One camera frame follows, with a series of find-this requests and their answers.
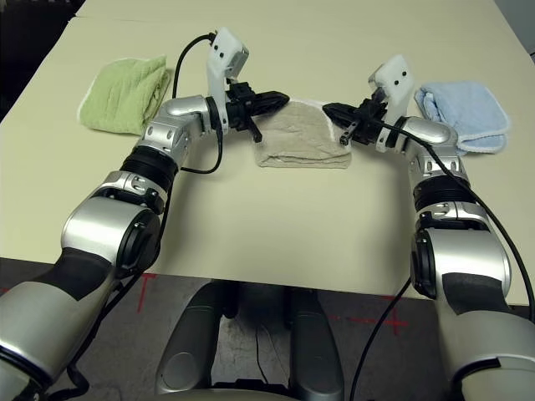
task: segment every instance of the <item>gray carpet floor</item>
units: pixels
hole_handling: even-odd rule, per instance
[[[0,287],[49,268],[2,259]],[[190,300],[207,280],[146,276],[103,322],[97,338],[79,362],[91,388],[80,401],[142,400],[153,394],[155,371],[166,341]],[[345,377],[346,399],[351,379],[374,321],[390,301],[387,297],[320,291],[329,317]],[[237,317],[223,318],[212,378],[260,378],[260,363],[270,383],[288,383],[289,331],[282,321],[282,288],[247,284]],[[359,380],[356,399],[376,401],[440,400],[447,382],[441,363],[436,313],[428,301],[402,299],[381,328]],[[64,374],[53,388],[70,386]]]

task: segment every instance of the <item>beige towel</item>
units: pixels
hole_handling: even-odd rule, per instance
[[[254,145],[261,167],[347,169],[350,148],[339,143],[342,130],[330,122],[314,101],[291,100],[277,113],[254,119],[262,142]]]

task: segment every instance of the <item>black wire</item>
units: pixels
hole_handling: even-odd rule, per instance
[[[176,68],[175,68],[175,77],[173,79],[173,93],[172,97],[175,98],[176,94],[178,92],[178,77],[181,73],[181,67],[182,63],[184,62],[184,58],[186,57],[187,53],[199,42],[202,42],[203,40],[207,40],[210,42],[210,45],[213,43],[214,39],[216,38],[216,34],[214,33],[208,33],[206,35],[201,35],[195,39],[193,39],[191,42],[187,44],[187,46],[182,50],[182,53],[180,57],[178,58],[178,61],[176,62]],[[223,157],[223,134],[222,134],[222,128],[220,125],[216,128],[216,135],[217,135],[217,161],[216,165],[214,165],[209,170],[197,170],[197,169],[191,169],[189,167],[181,167],[181,171],[185,171],[187,173],[195,173],[195,174],[211,174],[214,171],[216,171],[219,168],[219,165],[221,164],[221,160]]]
[[[528,308],[529,308],[529,320],[531,322],[535,323],[535,296],[533,295],[532,283],[531,283],[531,280],[529,278],[529,275],[527,274],[526,266],[524,265],[524,261],[522,260],[522,257],[520,256],[520,252],[518,251],[517,246],[515,245],[515,243],[513,242],[512,238],[509,236],[509,234],[507,233],[507,230],[505,229],[503,224],[498,220],[496,215],[492,212],[491,208],[483,201],[483,199],[481,197],[479,197],[479,195],[476,194],[476,192],[474,192],[472,190],[472,188],[470,188],[462,180],[460,180],[456,176],[454,176],[453,173],[451,173],[451,171],[449,171],[447,169],[447,167],[444,165],[444,163],[442,163],[442,160],[438,157],[438,155],[433,150],[432,145],[430,145],[427,142],[425,142],[424,140],[421,140],[420,138],[414,136],[410,132],[405,131],[404,129],[395,127],[395,126],[390,125],[390,124],[386,124],[386,123],[384,123],[382,121],[378,121],[378,120],[372,120],[372,122],[376,123],[378,125],[381,125],[382,127],[386,128],[386,129],[390,129],[390,130],[392,130],[394,132],[397,132],[398,134],[405,135],[407,138],[410,138],[411,140],[414,140],[417,144],[422,145],[425,148],[425,150],[427,150],[427,152],[431,155],[433,160],[439,165],[439,167],[441,168],[442,172],[445,175],[447,175],[448,177],[450,177],[452,180],[454,180],[457,183],[458,186],[460,186],[465,192],[470,194],[470,196],[472,196],[476,200],[476,202],[479,203],[479,205],[483,209],[485,209],[485,212],[488,214],[488,216],[494,222],[494,224],[496,225],[497,229],[502,233],[503,239],[505,240],[505,242],[509,246],[509,249],[511,249],[511,253],[513,254],[515,260],[517,261],[518,269],[520,270],[520,274],[522,275],[522,279],[524,280],[524,285],[526,287],[527,304],[528,304]]]
[[[202,42],[203,40],[207,40],[211,44],[215,38],[216,38],[216,34],[214,33],[207,33],[206,35],[201,35],[193,39],[191,42],[189,42],[187,46],[184,48],[184,50],[182,50],[182,53],[180,57],[178,58],[178,61],[176,62],[175,77],[173,79],[173,98],[176,97],[176,92],[178,91],[178,75],[180,74],[182,62],[184,61],[184,57],[187,55],[187,52],[189,52],[191,48],[193,48],[193,46],[195,46],[199,42]]]
[[[354,400],[355,390],[357,389],[357,382],[359,381],[359,375],[362,371],[362,367],[364,366],[364,361],[366,359],[366,355],[368,355],[368,351],[371,347],[371,344],[373,343],[375,336],[377,335],[377,332],[381,328],[381,325],[385,321],[385,319],[388,317],[388,314],[390,311],[395,307],[395,304],[401,299],[404,292],[407,290],[407,288],[410,285],[410,278],[407,280],[405,285],[400,289],[400,291],[397,293],[397,295],[394,297],[392,301],[388,304],[388,307],[386,307],[385,311],[375,324],[374,330],[369,335],[368,341],[366,342],[366,345],[364,345],[364,349],[362,350],[362,354],[360,355],[359,365],[357,366],[357,370],[354,372],[353,376],[353,382],[351,383],[351,393],[349,394],[349,401]]]
[[[178,58],[178,62],[176,63],[176,69],[175,69],[175,77],[173,80],[173,98],[176,97],[176,91],[178,89],[178,77],[180,74],[180,69],[182,62],[184,61],[184,57],[187,55],[187,53],[195,46],[197,43],[202,42],[203,40],[210,41],[210,44],[214,41],[216,37],[216,34],[214,33],[208,33],[206,35],[201,35],[198,38],[193,39],[188,45],[182,50],[182,53],[180,57]],[[219,165],[221,164],[222,160],[222,154],[223,154],[223,132],[222,127],[219,124],[216,129],[216,135],[217,135],[217,162],[210,170],[195,170],[195,169],[188,169],[187,167],[182,167],[181,170],[188,171],[191,173],[197,173],[197,174],[211,174],[214,171],[217,170]],[[156,251],[155,258],[152,261],[151,265],[154,264],[155,260],[158,258],[160,254],[160,246],[161,246],[161,239],[164,235],[164,230],[166,228],[167,223],[167,216],[169,215],[169,208],[171,205],[171,194],[173,190],[173,184],[171,183],[171,186],[169,190],[167,191],[167,201],[166,201],[166,208],[164,209],[164,214],[161,218],[161,225],[160,225],[160,234],[158,235],[158,250]],[[97,332],[99,331],[100,324],[104,320],[106,316],[114,309],[114,307],[120,302],[121,299],[125,297],[127,292],[137,283],[137,281],[140,279],[143,272],[137,272],[132,276],[132,278],[120,288],[117,295],[113,297],[111,301],[109,301],[105,307],[102,308],[100,311],[99,316],[95,320],[93,327],[89,331],[88,336],[85,338],[84,342],[80,346],[77,353],[74,355],[74,358],[71,360],[67,367],[67,374],[71,380],[71,382],[74,384],[76,388],[65,388],[59,391],[56,391],[48,396],[49,400],[52,401],[64,401],[70,398],[78,397],[80,395],[84,395],[89,390],[89,382],[84,377],[84,375],[78,370],[76,367],[76,363],[79,361],[79,359],[84,355],[85,351],[89,348],[89,345],[93,342],[94,338],[96,337]]]
[[[189,167],[181,167],[181,170],[187,173],[195,173],[195,174],[211,174],[214,171],[216,171],[219,168],[219,165],[221,164],[221,160],[223,158],[223,128],[221,127],[221,124],[217,125],[216,136],[217,136],[217,160],[216,160],[216,164],[211,169],[196,170],[196,169],[190,169]]]
[[[269,384],[268,378],[266,378],[266,374],[264,373],[264,371],[262,369],[262,365],[260,364],[260,347],[258,346],[258,325],[257,325],[257,328],[256,328],[255,333],[254,333],[254,338],[255,338],[255,341],[257,343],[257,365],[258,365],[258,370],[260,370],[260,374],[262,375],[264,383],[265,384]]]

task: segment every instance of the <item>folded towel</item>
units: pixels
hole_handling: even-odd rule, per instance
[[[79,107],[79,122],[93,129],[141,135],[168,83],[166,56],[117,60],[94,79]]]
[[[291,100],[254,121],[263,136],[254,146],[261,167],[346,169],[351,162],[349,147],[339,143],[343,131],[333,126],[319,102]]]
[[[507,145],[509,117],[492,92],[478,82],[430,83],[415,93],[423,115],[453,127],[460,153],[497,153]]]

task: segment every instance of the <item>beige tabletop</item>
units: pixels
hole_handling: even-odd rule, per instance
[[[488,86],[511,117],[510,144],[464,161],[535,282],[535,67],[492,0],[88,0],[79,16],[0,125],[0,256],[54,262],[71,210],[130,153],[133,135],[76,121],[102,66],[166,54],[173,69],[192,38],[227,26],[251,52],[240,79],[257,92],[358,104],[369,74],[396,53],[417,85]],[[188,54],[181,95],[206,94],[206,54]],[[418,114],[414,102],[409,112]],[[227,136],[224,152],[217,173],[179,175],[153,272],[374,294],[409,276],[414,211],[400,156],[355,146],[347,170],[261,169],[247,133]],[[210,167],[215,157],[206,138],[187,164]],[[516,265],[507,300],[526,302]]]

